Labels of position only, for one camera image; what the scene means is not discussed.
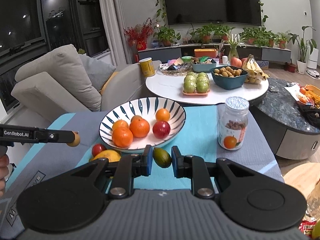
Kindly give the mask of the person's left hand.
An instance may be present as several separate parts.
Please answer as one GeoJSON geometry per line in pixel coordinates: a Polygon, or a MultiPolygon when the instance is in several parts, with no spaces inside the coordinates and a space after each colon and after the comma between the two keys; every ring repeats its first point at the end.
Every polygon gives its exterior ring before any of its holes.
{"type": "Polygon", "coordinates": [[[5,193],[5,177],[9,174],[9,157],[5,154],[0,157],[0,197],[5,193]]]}

